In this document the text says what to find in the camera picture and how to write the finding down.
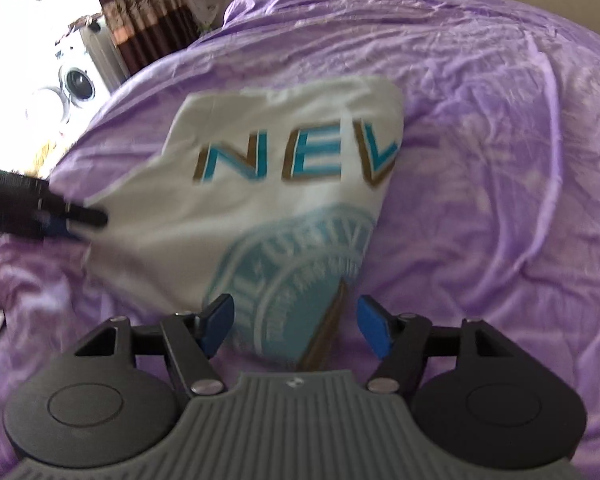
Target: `curtain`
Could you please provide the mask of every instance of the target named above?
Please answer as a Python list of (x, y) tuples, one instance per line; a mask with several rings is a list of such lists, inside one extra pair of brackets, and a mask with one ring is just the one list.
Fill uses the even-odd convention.
[(186, 0), (100, 0), (114, 42), (131, 74), (188, 47), (198, 26)]

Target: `ribbed gray plastic panel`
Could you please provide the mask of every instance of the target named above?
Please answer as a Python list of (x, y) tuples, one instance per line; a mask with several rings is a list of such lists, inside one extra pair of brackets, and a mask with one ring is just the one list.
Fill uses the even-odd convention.
[(61, 470), (25, 460), (8, 480), (582, 480), (568, 462), (528, 471), (473, 466), (432, 444), (404, 401), (348, 371), (245, 374), (192, 400), (153, 449), (114, 466)]

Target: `wrinkled fabric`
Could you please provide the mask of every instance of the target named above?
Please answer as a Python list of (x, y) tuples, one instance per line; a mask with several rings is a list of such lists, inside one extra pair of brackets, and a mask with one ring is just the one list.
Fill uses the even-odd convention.
[[(404, 137), (353, 295), (436, 324), (483, 317), (574, 386), (574, 457), (600, 479), (600, 37), (505, 0), (235, 0), (224, 27), (125, 84), (52, 175), (88, 197), (162, 147), (187, 94), (385, 75)], [(101, 320), (150, 322), (84, 275), (75, 242), (0, 241), (0, 475), (9, 393)], [(164, 377), (155, 360), (142, 364)], [(214, 359), (272, 369), (225, 346)], [(331, 368), (377, 365), (350, 308)], [(448, 367), (433, 360), (428, 376)]]

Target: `white fabric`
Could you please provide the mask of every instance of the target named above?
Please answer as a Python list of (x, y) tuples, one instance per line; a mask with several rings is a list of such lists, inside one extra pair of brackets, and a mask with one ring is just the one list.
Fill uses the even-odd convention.
[(192, 94), (162, 153), (89, 202), (109, 224), (80, 232), (87, 267), (164, 313), (231, 293), (238, 339), (293, 361), (358, 271), (401, 139), (382, 78)]

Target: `bed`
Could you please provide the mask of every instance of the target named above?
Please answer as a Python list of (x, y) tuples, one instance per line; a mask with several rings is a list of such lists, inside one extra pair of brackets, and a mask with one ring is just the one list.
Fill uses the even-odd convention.
[[(574, 464), (600, 480), (600, 37), (506, 0), (235, 0), (224, 26), (125, 84), (52, 173), (72, 199), (160, 150), (190, 92), (385, 75), (404, 139), (353, 295), (437, 324), (488, 320), (574, 386), (589, 420)], [(0, 240), (2, 409), (19, 383), (102, 320), (152, 322), (85, 276), (85, 247)], [(331, 368), (376, 365), (342, 321)], [(232, 382), (272, 369), (222, 348)], [(160, 363), (141, 366), (163, 375)], [(428, 374), (449, 367), (435, 360)]]

